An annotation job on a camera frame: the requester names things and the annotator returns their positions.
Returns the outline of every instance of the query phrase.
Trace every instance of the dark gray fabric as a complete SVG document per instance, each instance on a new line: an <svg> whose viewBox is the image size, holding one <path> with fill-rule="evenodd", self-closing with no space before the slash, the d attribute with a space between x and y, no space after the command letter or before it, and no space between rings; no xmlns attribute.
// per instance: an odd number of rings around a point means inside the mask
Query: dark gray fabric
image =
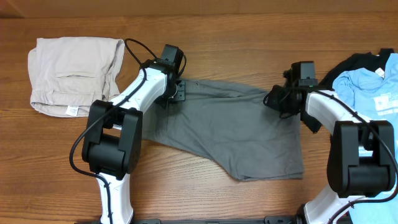
<svg viewBox="0 0 398 224"><path fill-rule="evenodd" d="M216 161L238 180L303 177L300 116L279 119L266 91L211 80L186 80L185 101L169 112L153 104L143 138Z"/></svg>

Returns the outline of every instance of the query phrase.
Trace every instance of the black garment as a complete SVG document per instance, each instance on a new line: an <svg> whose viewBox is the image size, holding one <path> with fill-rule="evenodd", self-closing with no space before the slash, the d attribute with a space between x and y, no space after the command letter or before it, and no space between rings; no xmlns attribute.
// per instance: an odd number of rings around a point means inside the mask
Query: black garment
<svg viewBox="0 0 398 224"><path fill-rule="evenodd" d="M394 49L380 49L379 56L373 55L371 52L353 54L345 61L339 63L334 69L330 70L319 85L332 90L333 82L341 73L359 68L365 68L372 72L375 72L378 68L382 68L385 71L386 63L391 53L394 53Z"/></svg>

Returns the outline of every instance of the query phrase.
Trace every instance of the beige cloth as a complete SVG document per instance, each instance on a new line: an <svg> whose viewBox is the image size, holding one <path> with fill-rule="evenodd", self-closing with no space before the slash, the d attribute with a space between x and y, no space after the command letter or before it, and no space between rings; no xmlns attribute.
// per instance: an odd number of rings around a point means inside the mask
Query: beige cloth
<svg viewBox="0 0 398 224"><path fill-rule="evenodd" d="M32 84L30 104L38 112L56 117L88 116L95 100L119 94L115 79L124 55L123 40L100 37L37 39L28 54Z"/></svg>

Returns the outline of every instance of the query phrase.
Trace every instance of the light blue shirt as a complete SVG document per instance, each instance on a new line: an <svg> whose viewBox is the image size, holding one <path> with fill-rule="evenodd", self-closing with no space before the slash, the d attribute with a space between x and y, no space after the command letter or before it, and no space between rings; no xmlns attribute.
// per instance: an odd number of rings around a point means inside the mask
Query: light blue shirt
<svg viewBox="0 0 398 224"><path fill-rule="evenodd" d="M385 119L394 127L395 155L398 148L398 54L391 54L386 71L371 72L365 68L343 72L333 82L338 97L361 114L374 119ZM368 156L360 151L360 156ZM392 194L382 192L372 199ZM385 203L359 203L349 211L354 224L398 223L398 198Z"/></svg>

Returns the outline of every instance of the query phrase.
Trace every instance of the wooden table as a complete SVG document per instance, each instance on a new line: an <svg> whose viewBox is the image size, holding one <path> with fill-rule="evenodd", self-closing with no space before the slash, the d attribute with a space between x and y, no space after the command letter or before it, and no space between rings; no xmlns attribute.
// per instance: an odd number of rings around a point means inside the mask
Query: wooden table
<svg viewBox="0 0 398 224"><path fill-rule="evenodd" d="M164 44L187 55L184 78L227 80L270 90L290 64L314 60L317 78L355 52L398 47L394 13L111 17L0 20L0 223L73 223L101 216L97 181L73 171L70 147L86 118L53 118L30 107L27 54L38 37L98 36ZM133 46L142 60L149 54ZM125 54L120 90L137 75ZM303 180L238 182L216 163L144 141L131 178L137 218L262 218L294 214L325 186L327 131L302 126ZM88 170L75 153L78 167Z"/></svg>

